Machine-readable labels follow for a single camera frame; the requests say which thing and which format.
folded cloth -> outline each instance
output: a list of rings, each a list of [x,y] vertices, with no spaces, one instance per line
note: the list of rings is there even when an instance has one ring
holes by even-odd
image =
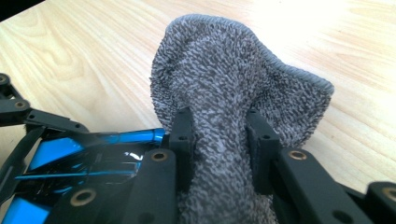
[[[194,178],[179,195],[180,223],[277,223],[271,197],[254,192],[246,114],[256,108],[283,147],[300,147],[333,93],[330,82],[283,64],[245,25],[187,15],[166,29],[151,73],[155,112],[170,133],[192,113]]]

tabletop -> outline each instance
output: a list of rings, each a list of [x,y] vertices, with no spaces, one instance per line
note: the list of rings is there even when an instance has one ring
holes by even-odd
[[[0,23],[0,73],[33,108],[92,132],[161,127],[151,64],[166,26],[189,13],[241,21],[284,63],[334,85],[304,149],[336,181],[361,192],[396,182],[394,1],[47,0]],[[0,164],[23,134],[0,129]]]

gray cloth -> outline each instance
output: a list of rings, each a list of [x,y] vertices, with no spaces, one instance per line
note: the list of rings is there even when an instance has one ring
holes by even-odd
[[[283,64],[243,24],[187,15],[173,21],[152,65],[155,112],[171,132],[183,107],[196,144],[180,223],[276,223],[271,198],[251,184],[246,113],[258,109],[284,147],[300,147],[329,105],[333,86]]]

wood grain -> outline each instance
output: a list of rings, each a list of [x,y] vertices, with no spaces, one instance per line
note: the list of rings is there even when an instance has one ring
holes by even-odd
[[[33,107],[93,132],[159,127],[151,63],[167,24],[188,13],[241,21],[283,62],[330,80],[304,148],[353,189],[396,182],[394,1],[48,0],[0,23],[0,72]],[[0,129],[0,164],[22,133]]]

towel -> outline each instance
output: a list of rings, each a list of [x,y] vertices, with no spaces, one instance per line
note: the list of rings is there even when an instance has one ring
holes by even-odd
[[[192,114],[194,175],[178,194],[179,223],[277,223],[271,196],[252,186],[246,114],[259,110],[283,147],[301,147],[333,85],[282,63],[244,24],[193,14],[166,28],[150,87],[168,133],[179,109]]]

